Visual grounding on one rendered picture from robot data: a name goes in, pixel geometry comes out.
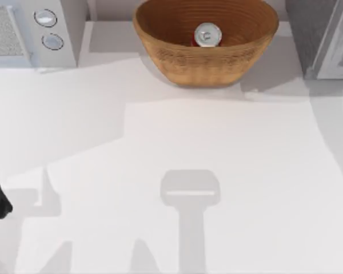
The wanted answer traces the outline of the brown woven basket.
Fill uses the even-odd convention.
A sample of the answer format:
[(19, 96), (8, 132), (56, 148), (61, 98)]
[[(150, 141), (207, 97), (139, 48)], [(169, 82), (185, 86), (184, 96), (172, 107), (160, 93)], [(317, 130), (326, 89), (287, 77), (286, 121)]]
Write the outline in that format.
[[(192, 44), (194, 31), (213, 23), (222, 31), (216, 47)], [(152, 62), (181, 86), (227, 86), (258, 61), (279, 24), (265, 0), (145, 0), (134, 28)]]

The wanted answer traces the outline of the red and white can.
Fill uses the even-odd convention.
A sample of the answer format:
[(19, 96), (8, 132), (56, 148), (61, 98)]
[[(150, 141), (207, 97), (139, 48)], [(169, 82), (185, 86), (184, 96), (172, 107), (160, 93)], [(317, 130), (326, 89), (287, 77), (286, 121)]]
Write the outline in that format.
[(214, 23), (205, 22), (196, 27), (192, 36), (192, 45), (198, 47), (217, 47), (222, 42), (222, 31)]

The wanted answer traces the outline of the pale microwave oven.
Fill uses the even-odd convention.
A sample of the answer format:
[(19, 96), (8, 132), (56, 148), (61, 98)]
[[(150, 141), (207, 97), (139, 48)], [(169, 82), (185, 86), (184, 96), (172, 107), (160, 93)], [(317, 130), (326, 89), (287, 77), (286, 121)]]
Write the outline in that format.
[[(30, 31), (31, 66), (0, 68), (66, 69), (78, 65), (85, 24), (89, 15), (87, 0), (18, 0)], [(51, 28), (42, 27), (34, 20), (34, 12), (49, 9), (58, 22)], [(43, 35), (59, 35), (64, 46), (58, 51), (45, 48), (41, 42)]]

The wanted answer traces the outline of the round microwave knob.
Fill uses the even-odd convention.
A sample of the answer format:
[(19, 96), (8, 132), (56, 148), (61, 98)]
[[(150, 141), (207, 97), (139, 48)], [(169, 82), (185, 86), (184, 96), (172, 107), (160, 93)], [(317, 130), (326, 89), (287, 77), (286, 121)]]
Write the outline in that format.
[(35, 11), (34, 20), (38, 25), (42, 27), (47, 27), (47, 28), (51, 28), (55, 26), (58, 22), (58, 18), (56, 14), (49, 9), (42, 9), (42, 10)]
[(59, 35), (54, 33), (43, 35), (41, 38), (41, 42), (45, 48), (52, 51), (58, 51), (64, 46), (63, 39)]

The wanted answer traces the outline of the microwave oven door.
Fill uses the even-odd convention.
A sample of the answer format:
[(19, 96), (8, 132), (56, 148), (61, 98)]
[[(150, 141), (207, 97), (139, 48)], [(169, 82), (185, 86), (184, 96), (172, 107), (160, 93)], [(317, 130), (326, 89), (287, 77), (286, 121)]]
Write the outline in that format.
[(31, 66), (30, 31), (18, 0), (0, 0), (0, 67)]

